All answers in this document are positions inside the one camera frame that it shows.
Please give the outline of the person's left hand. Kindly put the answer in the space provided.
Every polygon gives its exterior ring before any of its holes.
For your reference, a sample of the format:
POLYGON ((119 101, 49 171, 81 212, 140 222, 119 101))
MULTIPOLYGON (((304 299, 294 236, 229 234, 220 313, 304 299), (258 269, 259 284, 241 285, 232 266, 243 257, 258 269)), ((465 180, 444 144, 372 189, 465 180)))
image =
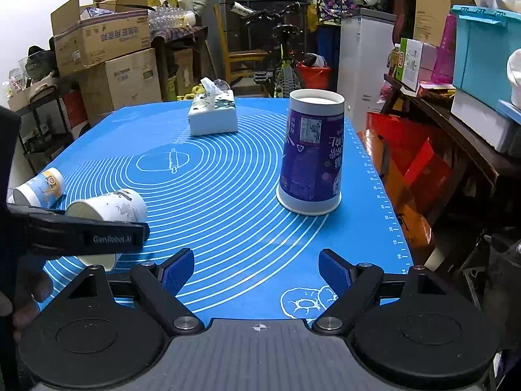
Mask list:
POLYGON ((13 339, 19 342, 23 333, 40 313, 39 303, 48 299, 53 290, 51 278, 43 270, 22 271, 14 301, 1 294, 1 318, 11 318, 13 339))

